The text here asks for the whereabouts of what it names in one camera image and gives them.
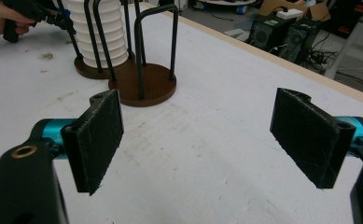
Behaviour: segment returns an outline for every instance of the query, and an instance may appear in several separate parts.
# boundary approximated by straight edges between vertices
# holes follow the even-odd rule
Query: black tool
[[[66,21],[69,20],[67,15],[58,12],[52,1],[50,0],[5,0],[4,5],[10,7],[21,15],[35,20],[33,26],[37,22],[46,21],[49,24],[56,25],[62,30],[66,30]],[[16,43],[19,40],[19,35],[15,32],[16,22],[6,20],[4,27],[4,39]]]
[[[118,91],[91,97],[79,119],[43,119],[0,158],[0,223],[68,223],[53,159],[68,157],[78,192],[92,195],[120,144]]]
[[[271,132],[317,188],[331,189],[346,155],[363,160],[363,118],[332,117],[310,101],[279,88]],[[355,224],[363,224],[363,168],[350,197]]]

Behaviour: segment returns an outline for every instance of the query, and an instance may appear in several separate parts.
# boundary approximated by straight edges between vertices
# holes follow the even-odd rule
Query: black metal rod
[[[128,1],[124,0],[123,6],[124,6],[124,13],[125,13],[125,24],[126,24],[126,38],[128,40],[128,54],[129,59],[133,57],[132,53],[132,38],[131,38],[131,25],[130,25],[130,19],[129,19],[129,3]]]
[[[102,64],[100,62],[99,50],[97,49],[96,36],[94,34],[93,25],[91,22],[91,10],[89,9],[90,0],[85,0],[83,7],[85,10],[86,22],[88,24],[89,35],[91,36],[91,46],[93,47],[94,59],[96,60],[97,71],[99,73],[103,72]]]
[[[140,0],[136,0],[135,5],[135,15],[140,15]],[[144,38],[143,38],[143,28],[141,27],[140,23],[140,33],[141,33],[141,58],[143,60],[143,66],[147,66],[147,60],[146,60],[146,48],[144,47]]]
[[[153,7],[149,8],[140,14],[137,15],[134,23],[134,42],[135,42],[135,53],[136,53],[136,62],[137,62],[137,76],[138,76],[138,97],[140,99],[144,99],[144,80],[143,80],[143,65],[141,62],[141,53],[142,53],[142,29],[141,29],[141,21],[146,16],[162,13],[168,10],[172,10],[174,12],[174,21],[173,21],[173,38],[172,38],[172,58],[171,58],[171,69],[170,69],[170,80],[173,80],[175,76],[175,41],[176,41],[176,33],[177,33],[177,23],[178,23],[178,9],[174,4],[165,5],[162,7]]]
[[[177,25],[178,25],[178,8],[172,7],[173,9],[173,33],[172,33],[172,56],[170,61],[170,77],[169,79],[173,81],[175,77],[175,46],[177,41]]]
[[[100,19],[99,4],[100,4],[100,0],[94,0],[93,15],[94,15],[94,19],[96,19],[96,26],[97,26],[97,30],[99,31],[100,40],[102,41],[103,51],[105,53],[105,60],[107,62],[108,70],[109,70],[109,73],[111,76],[111,81],[116,81],[117,79],[115,78],[115,71],[114,71],[114,68],[112,67],[111,58],[109,56],[108,47],[107,47],[107,44],[105,41],[105,32],[103,31],[102,21]]]
[[[57,0],[57,3],[59,5],[60,11],[62,12],[62,14],[64,16],[65,28],[67,29],[67,33],[70,35],[71,42],[73,43],[74,50],[76,51],[77,57],[79,59],[81,59],[81,58],[83,58],[83,56],[79,52],[77,41],[76,41],[76,38],[74,37],[74,34],[73,34],[73,27],[70,24],[70,21],[69,21],[70,19],[67,17],[67,14],[65,13],[63,2],[62,2],[62,0]]]

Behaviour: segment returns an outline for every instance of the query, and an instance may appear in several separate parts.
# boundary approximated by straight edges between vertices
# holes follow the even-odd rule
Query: screw hole
[[[36,152],[36,146],[26,146],[20,147],[12,152],[12,157],[15,159],[20,159],[28,157]]]

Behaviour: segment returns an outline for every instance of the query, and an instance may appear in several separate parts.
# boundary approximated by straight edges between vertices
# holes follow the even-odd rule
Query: black device
[[[49,24],[56,25],[62,30],[67,30],[67,21],[70,22],[70,27],[72,27],[72,21],[68,19],[64,8],[61,13],[51,0],[5,0],[4,5],[10,7],[21,15],[35,20],[33,26],[37,22],[46,21]],[[12,20],[6,20],[4,26],[3,38],[11,43],[16,43],[19,40],[19,35],[15,32],[16,22]]]
[[[279,57],[292,63],[302,63],[308,55],[322,23],[322,21],[308,18],[302,18],[292,23],[286,33],[283,47],[280,48]]]
[[[295,19],[284,20],[273,14],[258,17],[253,21],[250,36],[246,43],[259,49],[271,51],[282,45],[288,27],[294,21]]]
[[[0,158],[0,223],[68,223],[53,159],[70,162],[78,192],[99,187],[123,135],[119,92],[90,98],[78,119],[42,119]]]
[[[333,188],[346,155],[363,160],[363,118],[332,117],[302,92],[277,89],[271,132],[318,189]],[[363,168],[350,199],[363,224]]]

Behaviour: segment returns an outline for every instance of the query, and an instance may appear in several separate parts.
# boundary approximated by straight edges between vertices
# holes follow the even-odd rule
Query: metal stand
[[[131,106],[157,105],[169,99],[175,93],[175,43],[178,24],[178,8],[174,4],[154,7],[139,13],[139,4],[135,3],[137,18],[134,24],[134,41],[136,63],[128,61],[117,80],[109,80],[109,89],[118,89],[120,102]],[[147,63],[144,51],[144,40],[141,20],[146,16],[172,10],[174,13],[172,52],[170,70],[158,64]]]
[[[344,54],[346,54],[347,50],[349,50],[350,46],[355,41],[356,37],[361,32],[362,28],[363,28],[363,16],[359,19],[358,23],[356,24],[356,27],[353,29],[353,32],[347,38],[346,42],[344,43],[344,45],[343,45],[341,51],[339,52],[338,56],[336,57],[336,59],[327,68],[327,70],[324,74],[325,77],[329,77],[330,79],[335,78],[339,63],[342,61]]]
[[[109,56],[109,52],[108,52],[108,47],[105,41],[105,32],[103,30],[103,25],[101,23],[101,19],[100,19],[100,13],[99,13],[99,4],[100,4],[101,0],[94,0],[93,2],[93,15],[94,15],[94,19],[96,20],[96,26],[97,26],[97,30],[99,32],[99,36],[100,36],[100,41],[102,42],[103,45],[103,51],[105,54],[105,60],[107,63],[107,68],[103,68],[101,63],[100,63],[100,56],[98,53],[98,49],[97,49],[97,42],[96,42],[96,38],[94,35],[94,31],[93,31],[93,25],[91,22],[91,14],[90,14],[90,10],[89,10],[89,2],[90,0],[85,0],[84,1],[84,9],[85,9],[85,16],[86,16],[86,21],[88,24],[88,29],[89,29],[89,34],[91,36],[91,43],[93,46],[93,53],[94,53],[94,58],[96,60],[96,65],[97,68],[93,68],[90,67],[88,65],[86,65],[83,62],[83,58],[76,58],[74,60],[74,65],[77,69],[77,71],[83,76],[83,77],[87,77],[87,78],[92,78],[92,79],[111,79],[111,81],[116,81],[117,78],[115,76],[116,73],[118,73],[118,70],[123,70],[124,66],[128,66],[127,64],[130,63],[129,61],[133,62],[134,61],[134,57],[133,57],[133,53],[132,53],[132,41],[131,41],[131,35],[130,35],[130,24],[129,24],[129,11],[128,11],[128,5],[127,4],[123,4],[124,5],[124,10],[125,10],[125,21],[126,21],[126,35],[127,35],[127,41],[128,41],[128,60],[123,63],[120,64],[118,66],[113,67],[112,63],[111,63],[111,59]]]

